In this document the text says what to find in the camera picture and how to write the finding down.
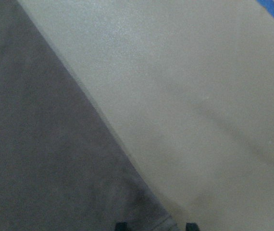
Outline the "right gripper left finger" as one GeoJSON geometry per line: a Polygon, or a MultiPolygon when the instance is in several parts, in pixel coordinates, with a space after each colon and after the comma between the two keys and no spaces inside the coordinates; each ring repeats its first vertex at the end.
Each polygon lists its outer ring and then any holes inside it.
{"type": "Polygon", "coordinates": [[[128,224],[126,222],[116,223],[115,231],[128,231],[128,224]]]}

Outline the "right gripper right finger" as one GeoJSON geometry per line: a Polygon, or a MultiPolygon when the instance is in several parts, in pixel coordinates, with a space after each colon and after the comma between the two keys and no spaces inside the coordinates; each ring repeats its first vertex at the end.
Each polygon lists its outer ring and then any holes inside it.
{"type": "Polygon", "coordinates": [[[186,231],[199,231],[197,223],[186,223],[186,231]]]}

